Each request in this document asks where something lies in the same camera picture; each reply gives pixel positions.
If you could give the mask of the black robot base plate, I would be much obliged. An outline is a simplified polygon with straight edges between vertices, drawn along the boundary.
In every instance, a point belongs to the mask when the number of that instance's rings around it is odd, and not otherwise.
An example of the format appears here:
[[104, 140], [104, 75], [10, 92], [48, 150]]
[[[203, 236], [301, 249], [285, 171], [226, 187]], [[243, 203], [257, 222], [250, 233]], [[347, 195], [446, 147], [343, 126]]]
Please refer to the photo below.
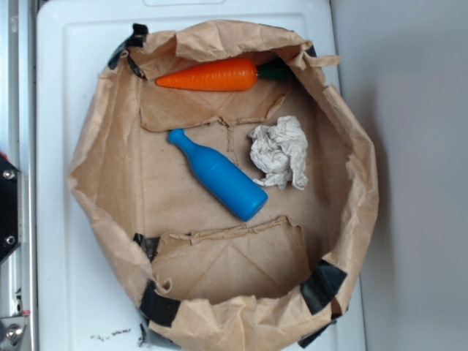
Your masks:
[[20, 171], [1, 152], [1, 264], [20, 246]]

